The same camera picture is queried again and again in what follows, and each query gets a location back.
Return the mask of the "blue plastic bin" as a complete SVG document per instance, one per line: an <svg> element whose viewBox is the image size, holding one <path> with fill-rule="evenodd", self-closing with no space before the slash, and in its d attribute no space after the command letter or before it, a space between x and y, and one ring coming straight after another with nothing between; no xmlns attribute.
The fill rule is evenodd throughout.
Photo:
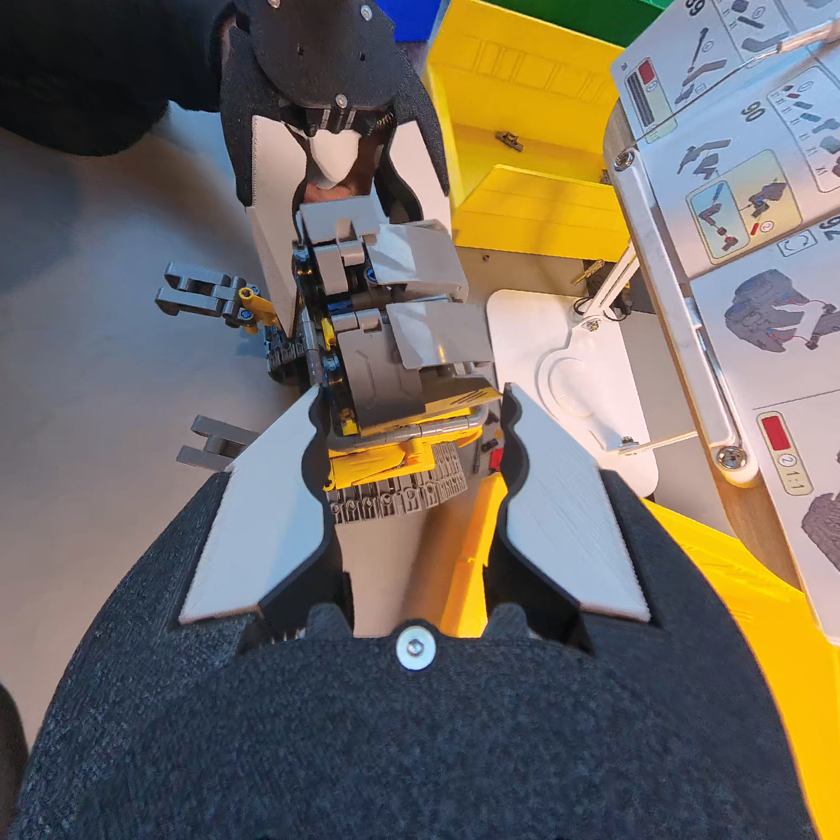
<svg viewBox="0 0 840 840"><path fill-rule="evenodd" d="M442 1L377 1L383 14L394 24L394 40L400 44L419 44L431 39Z"/></svg>

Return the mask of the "yellow plastic bin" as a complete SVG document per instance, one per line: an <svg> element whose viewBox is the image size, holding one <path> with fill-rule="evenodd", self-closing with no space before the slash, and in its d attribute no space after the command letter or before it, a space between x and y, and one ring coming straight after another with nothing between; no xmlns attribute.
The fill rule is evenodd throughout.
<svg viewBox="0 0 840 840"><path fill-rule="evenodd" d="M618 260L629 233L602 178L621 52L491 3L448 4L423 82L443 133L457 246ZM500 131L523 152L498 142Z"/></svg>
<svg viewBox="0 0 840 840"><path fill-rule="evenodd" d="M507 488L496 472L477 482L439 629L478 637L487 625L482 579ZM706 576L747 639L779 709L820 838L839 838L838 647L815 625L805 596L743 544L656 503L647 509Z"/></svg>

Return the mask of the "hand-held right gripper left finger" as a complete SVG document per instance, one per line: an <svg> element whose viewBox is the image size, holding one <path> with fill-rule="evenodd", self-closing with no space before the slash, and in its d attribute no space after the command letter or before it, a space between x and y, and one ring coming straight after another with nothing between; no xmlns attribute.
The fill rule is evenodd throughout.
<svg viewBox="0 0 840 840"><path fill-rule="evenodd" d="M332 537L329 407L315 385L225 468L227 483L181 624L253 612L308 571Z"/></svg>

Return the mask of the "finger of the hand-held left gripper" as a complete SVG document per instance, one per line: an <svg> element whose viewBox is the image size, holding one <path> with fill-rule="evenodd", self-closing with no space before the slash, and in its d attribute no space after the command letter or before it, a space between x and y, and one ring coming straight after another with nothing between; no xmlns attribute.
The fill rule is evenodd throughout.
<svg viewBox="0 0 840 840"><path fill-rule="evenodd" d="M436 221L453 233L448 188L441 185L415 120L396 126L383 148L379 199L392 224Z"/></svg>
<svg viewBox="0 0 840 840"><path fill-rule="evenodd" d="M252 118L252 194L247 209L269 300L288 337L295 332L298 286L293 252L298 241L293 210L308 157L285 123Z"/></svg>

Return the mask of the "grey toy robot head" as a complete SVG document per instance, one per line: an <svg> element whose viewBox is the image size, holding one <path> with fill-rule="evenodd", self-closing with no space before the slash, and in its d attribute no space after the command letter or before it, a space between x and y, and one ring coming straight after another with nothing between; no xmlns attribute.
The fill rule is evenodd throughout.
<svg viewBox="0 0 840 840"><path fill-rule="evenodd" d="M301 205L295 327L339 450L470 428L501 399L487 318L437 220L391 223L376 195Z"/></svg>

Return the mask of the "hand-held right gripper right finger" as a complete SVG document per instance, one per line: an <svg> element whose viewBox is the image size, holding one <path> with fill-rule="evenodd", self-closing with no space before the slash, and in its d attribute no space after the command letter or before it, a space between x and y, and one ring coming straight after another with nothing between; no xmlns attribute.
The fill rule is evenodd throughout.
<svg viewBox="0 0 840 840"><path fill-rule="evenodd" d="M501 405L506 486L486 566L486 606L530 624L581 613L648 623L651 613L593 457L515 384Z"/></svg>

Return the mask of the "yellow tracked toy robot body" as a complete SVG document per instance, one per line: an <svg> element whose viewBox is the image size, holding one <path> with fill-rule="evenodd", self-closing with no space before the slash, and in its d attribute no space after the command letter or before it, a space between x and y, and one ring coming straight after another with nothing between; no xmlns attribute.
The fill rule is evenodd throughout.
<svg viewBox="0 0 840 840"><path fill-rule="evenodd" d="M324 489L336 523L402 516L464 492L459 450L480 443L501 399L487 378L492 352L482 311L447 294L394 301L393 287L375 284L368 259L347 269L350 290L334 296L325 294L314 258L298 251L293 267L290 332L257 286L203 266L169 263L154 301L171 317L191 313L260 336L274 382L300 393L322 387L331 423ZM388 306L419 315L423 327L454 315L457 324L477 327L467 338L478 347L456 360L445 346L454 335L433 324L443 359L409 367Z"/></svg>

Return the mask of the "white book stand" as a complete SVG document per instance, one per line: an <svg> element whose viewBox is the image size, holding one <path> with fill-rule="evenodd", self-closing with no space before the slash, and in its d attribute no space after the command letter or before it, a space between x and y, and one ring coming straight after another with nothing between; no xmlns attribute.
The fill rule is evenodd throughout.
<svg viewBox="0 0 840 840"><path fill-rule="evenodd" d="M690 281L713 267L708 258L691 263L702 242L693 224L686 227L687 210L675 204L675 194L690 192L676 173L683 158L677 148L691 147L688 168L715 151L711 138L690 138L691 112L698 106L676 109L637 139L631 137L629 101L616 106L605 152L629 244L582 313L574 312L572 297L519 290L495 292L486 305L499 384L527 393L598 466L617 472L642 497L658 483L655 449L693 437L700 438L713 470L732 487L745 491L763 483L690 292ZM621 330L607 317L620 282L636 270L642 272L696 413L695 429L681 436L650 436Z"/></svg>

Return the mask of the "building instruction booklet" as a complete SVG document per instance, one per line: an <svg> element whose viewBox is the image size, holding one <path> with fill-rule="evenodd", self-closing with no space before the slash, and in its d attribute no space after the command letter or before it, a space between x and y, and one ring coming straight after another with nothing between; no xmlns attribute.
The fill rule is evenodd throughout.
<svg viewBox="0 0 840 840"><path fill-rule="evenodd" d="M700 436L765 486L839 642L838 2L673 2L611 67L612 156Z"/></svg>

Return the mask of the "green plastic bin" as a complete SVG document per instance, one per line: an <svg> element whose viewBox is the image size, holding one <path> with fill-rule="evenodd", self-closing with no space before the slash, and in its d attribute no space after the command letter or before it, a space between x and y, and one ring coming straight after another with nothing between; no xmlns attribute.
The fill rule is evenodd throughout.
<svg viewBox="0 0 840 840"><path fill-rule="evenodd" d="M671 4L670 1L492 1L615 46L629 46Z"/></svg>

